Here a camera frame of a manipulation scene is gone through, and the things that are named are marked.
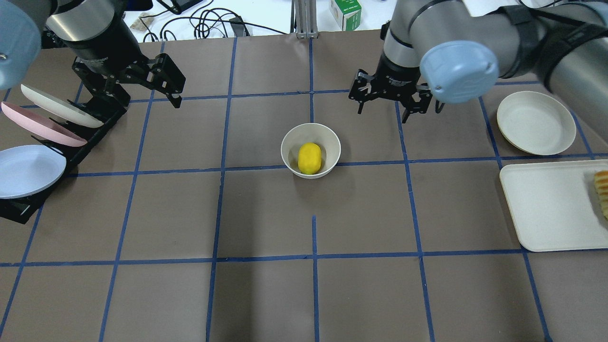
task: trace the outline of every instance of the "white bowl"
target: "white bowl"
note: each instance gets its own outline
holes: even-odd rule
[[[569,110],[536,91],[507,96],[498,107],[498,127],[505,139],[522,151],[548,156],[565,151],[576,137]]]
[[[300,147],[307,142],[313,142],[321,148],[321,169],[314,175],[305,175],[298,168],[298,153]],[[328,174],[336,166],[342,145],[340,139],[329,127],[321,124],[301,124],[292,128],[281,142],[281,158],[287,168],[295,175],[313,180]]]

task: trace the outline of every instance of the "white plate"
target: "white plate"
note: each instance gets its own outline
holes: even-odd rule
[[[556,99],[535,91],[507,96],[498,107],[498,127],[505,139],[534,155],[555,155],[572,145],[576,125]]]
[[[66,158],[43,145],[0,151],[0,198],[25,197],[53,185],[66,169]]]
[[[608,248],[608,221],[593,185],[608,160],[505,166],[500,182],[519,242],[530,251]]]
[[[79,110],[71,104],[60,100],[53,95],[45,93],[42,90],[21,85],[21,92],[25,95],[25,97],[37,104],[40,108],[48,110],[58,117],[62,117],[63,119],[77,125],[90,128],[97,128],[103,125],[103,122],[97,120],[82,110]]]

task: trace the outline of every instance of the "rectangular tray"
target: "rectangular tray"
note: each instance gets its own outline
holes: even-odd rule
[[[519,242],[534,252],[608,248],[608,221],[593,185],[608,160],[505,166],[500,182]]]

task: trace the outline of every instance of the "yellow lemon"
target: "yellow lemon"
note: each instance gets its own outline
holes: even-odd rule
[[[305,175],[314,175],[321,169],[321,148],[312,142],[300,147],[298,167]]]

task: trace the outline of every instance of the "cable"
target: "cable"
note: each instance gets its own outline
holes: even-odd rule
[[[547,7],[550,7],[550,6],[555,6],[555,5],[556,5],[558,2],[560,2],[560,1],[565,1],[565,0],[554,0],[553,2],[551,2],[551,3],[547,4],[547,5],[540,6],[540,7],[530,7],[530,6],[526,5],[526,4],[524,4],[524,3],[523,3],[523,0],[518,0],[518,1],[519,1],[519,4],[522,4],[522,5],[524,5],[525,7],[528,7],[528,8],[531,8],[531,9],[532,9],[532,8],[537,8],[537,9],[546,9]]]
[[[159,39],[159,37],[162,37],[163,40],[168,40],[168,35],[173,36],[173,39],[177,40],[176,35],[166,29],[167,26],[172,23],[173,21],[179,20],[179,19],[188,19],[190,25],[193,28],[193,36],[195,39],[205,39],[208,38],[211,34],[211,31],[213,29],[217,30],[222,37],[229,37],[228,34],[228,29],[226,28],[226,23],[229,24],[241,24],[243,25],[244,28],[244,32],[246,35],[251,35],[249,33],[249,29],[247,28],[247,25],[251,25],[254,27],[259,27],[262,29],[266,29],[266,30],[270,30],[276,33],[280,33],[280,34],[287,34],[285,32],[279,31],[279,30],[275,30],[271,27],[268,26],[262,26],[262,25],[258,25],[258,24],[253,24],[253,23],[247,23],[245,21],[243,21],[242,17],[238,14],[236,14],[234,11],[223,8],[223,7],[218,7],[218,8],[213,8],[213,9],[206,9],[208,8],[211,4],[213,4],[214,0],[210,0],[208,3],[206,3],[203,6],[200,6],[199,8],[197,8],[194,12],[192,12],[192,14],[190,16],[179,16],[177,18],[172,18],[170,20],[168,20],[166,23],[163,24],[160,34],[156,35],[154,32],[152,32],[150,30],[150,28],[145,24],[145,22],[142,20],[144,18],[150,18],[150,17],[156,17],[159,16],[161,14],[170,12],[169,10],[165,10],[163,12],[154,14],[154,15],[147,15],[147,16],[142,16],[139,17],[139,20],[142,22],[142,24],[145,26],[145,28],[147,29],[148,33],[145,34],[145,36],[143,37],[143,41],[146,41],[146,39],[148,38],[148,36],[150,36],[152,41],[159,41],[161,39]],[[211,19],[209,18],[209,15],[213,15],[215,17],[217,17],[217,19]],[[237,20],[232,19],[232,20],[225,20],[224,17],[228,16],[228,15],[233,15],[235,18],[238,18]]]
[[[162,26],[162,28],[161,28],[161,35],[162,35],[162,32],[164,32],[164,31],[165,31],[165,27],[166,27],[167,25],[169,25],[169,24],[170,24],[170,23],[172,23],[173,21],[176,21],[176,20],[179,20],[179,19],[199,19],[199,18],[198,18],[197,16],[181,16],[181,17],[179,17],[179,18],[173,18],[173,19],[171,19],[171,20],[167,21],[167,22],[166,22],[166,23],[165,23],[165,24]],[[221,19],[207,19],[207,20],[209,20],[209,21],[216,21],[216,22],[231,23],[231,21],[228,21],[228,20],[221,20]],[[273,28],[271,28],[271,27],[268,27],[268,26],[262,26],[262,25],[258,25],[258,24],[247,23],[247,22],[245,22],[245,21],[242,21],[241,23],[242,23],[242,25],[250,25],[250,26],[255,26],[255,27],[259,27],[259,28],[261,28],[261,29],[270,30],[270,31],[277,32],[277,33],[280,33],[280,34],[283,34],[283,35],[286,35],[286,34],[287,34],[287,33],[285,33],[285,32],[282,32],[282,31],[279,31],[279,30],[275,30],[275,29],[273,29]]]
[[[140,16],[140,17],[138,17],[138,18],[140,18],[140,19],[144,19],[144,18],[154,18],[155,16],[159,16],[159,15],[161,15],[161,14],[165,14],[165,13],[167,13],[167,12],[169,12],[169,10],[164,10],[164,11],[162,11],[162,12],[160,12],[160,13],[153,14],[153,15]]]
[[[150,37],[151,37],[152,41],[157,41],[157,40],[160,40],[160,39],[158,39],[158,36],[157,36],[156,34],[154,34],[154,32],[152,32],[152,31],[150,30],[150,28],[148,27],[148,25],[146,25],[146,23],[145,23],[145,22],[142,20],[142,18],[139,18],[139,21],[141,21],[141,22],[142,22],[142,24],[143,24],[143,25],[146,27],[146,29],[148,30],[148,33],[146,33],[146,34],[143,36],[143,42],[144,42],[144,43],[146,42],[146,38],[147,38],[148,36],[150,36]]]

